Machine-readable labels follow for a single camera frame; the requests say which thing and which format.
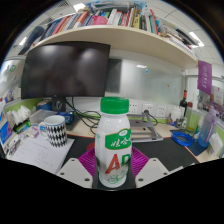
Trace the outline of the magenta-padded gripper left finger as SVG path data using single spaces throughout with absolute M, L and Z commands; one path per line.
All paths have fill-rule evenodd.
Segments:
M 91 188 L 96 174 L 95 150 L 90 149 L 79 158 L 70 158 L 57 175 L 78 186 Z

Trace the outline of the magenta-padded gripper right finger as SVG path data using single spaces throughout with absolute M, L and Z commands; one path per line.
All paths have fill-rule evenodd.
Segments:
M 132 148 L 131 170 L 135 186 L 141 188 L 169 174 L 158 158 L 148 158 L 137 148 Z

